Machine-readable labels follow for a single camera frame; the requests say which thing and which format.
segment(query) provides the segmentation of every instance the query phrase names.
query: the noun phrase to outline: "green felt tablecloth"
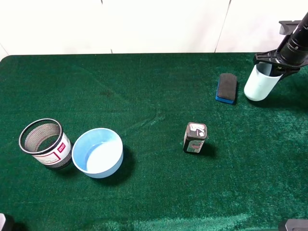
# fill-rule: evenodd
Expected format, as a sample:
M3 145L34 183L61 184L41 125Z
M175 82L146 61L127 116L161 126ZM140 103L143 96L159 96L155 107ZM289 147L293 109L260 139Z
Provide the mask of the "green felt tablecloth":
M259 231L308 218L308 69L262 102L244 85L253 54L9 56L0 63L0 213L27 231ZM238 77L236 105L215 101ZM124 160L94 180L47 170L18 146L34 120L71 142L116 131ZM188 122L208 127L204 154L182 150Z

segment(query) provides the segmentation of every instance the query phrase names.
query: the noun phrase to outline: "plastic cup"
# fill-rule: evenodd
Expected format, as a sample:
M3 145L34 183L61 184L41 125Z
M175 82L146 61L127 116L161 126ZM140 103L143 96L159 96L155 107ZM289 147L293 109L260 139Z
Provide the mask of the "plastic cup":
M110 129L92 129L77 139L72 150L72 159L74 165L87 176L108 177L122 164L122 140Z

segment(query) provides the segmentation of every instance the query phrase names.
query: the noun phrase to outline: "light blue cup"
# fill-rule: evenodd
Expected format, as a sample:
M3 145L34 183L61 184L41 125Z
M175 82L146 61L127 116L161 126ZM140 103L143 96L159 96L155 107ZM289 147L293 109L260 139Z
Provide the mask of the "light blue cup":
M82 134L72 150L74 165L92 178L104 178L118 170L123 161L123 143L107 128L95 128Z

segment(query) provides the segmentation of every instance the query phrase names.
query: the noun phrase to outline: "bowl rim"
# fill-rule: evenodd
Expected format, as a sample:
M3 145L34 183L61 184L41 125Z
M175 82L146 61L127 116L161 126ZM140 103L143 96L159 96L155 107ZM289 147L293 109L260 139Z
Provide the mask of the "bowl rim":
M83 170L82 168L80 168L76 162L75 162L75 159L74 159L74 148L75 148L75 145L77 144L78 140L81 139L84 135L86 135L87 133L91 132L91 131L94 131L94 130L108 130L108 131L111 131L112 133L116 134L116 136L119 138L120 142L121 142L121 146L122 146L122 152L121 152L121 155L118 159L118 161L121 159L121 156L123 155L123 142L122 142L122 139L121 137L119 136L119 134L117 134L115 131L109 129L109 128L94 128L94 129L91 129L89 131L86 131L85 133L83 133L81 136L78 137L78 139L76 140L76 142L74 143L74 146L72 148L72 160L73 160L73 163L74 165L76 166L76 168L78 168L80 171L84 172L84 173L87 173L87 174L101 174L105 171L108 171L109 169L105 170L105 171L99 171L99 172L90 172L90 171L85 171Z

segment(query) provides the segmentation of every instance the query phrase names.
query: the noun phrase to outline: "metal mesh cylinder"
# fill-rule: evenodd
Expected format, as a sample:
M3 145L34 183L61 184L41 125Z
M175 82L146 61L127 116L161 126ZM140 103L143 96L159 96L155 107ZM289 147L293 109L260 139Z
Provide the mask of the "metal mesh cylinder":
M29 124L19 137L19 146L49 169L61 169L72 160L71 142L54 119Z

